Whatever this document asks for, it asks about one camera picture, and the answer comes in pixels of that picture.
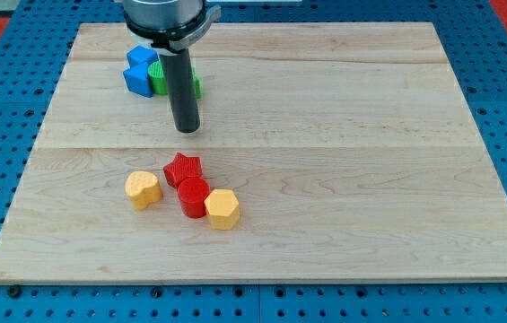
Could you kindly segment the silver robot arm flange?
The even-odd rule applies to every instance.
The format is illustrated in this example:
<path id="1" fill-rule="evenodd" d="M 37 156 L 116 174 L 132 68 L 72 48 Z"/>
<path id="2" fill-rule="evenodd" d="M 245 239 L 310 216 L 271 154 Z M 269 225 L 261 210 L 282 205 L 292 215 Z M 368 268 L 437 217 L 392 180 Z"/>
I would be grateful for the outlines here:
<path id="1" fill-rule="evenodd" d="M 179 53 L 200 41 L 221 18 L 220 5 L 206 0 L 123 0 L 132 36 L 149 48 Z"/>

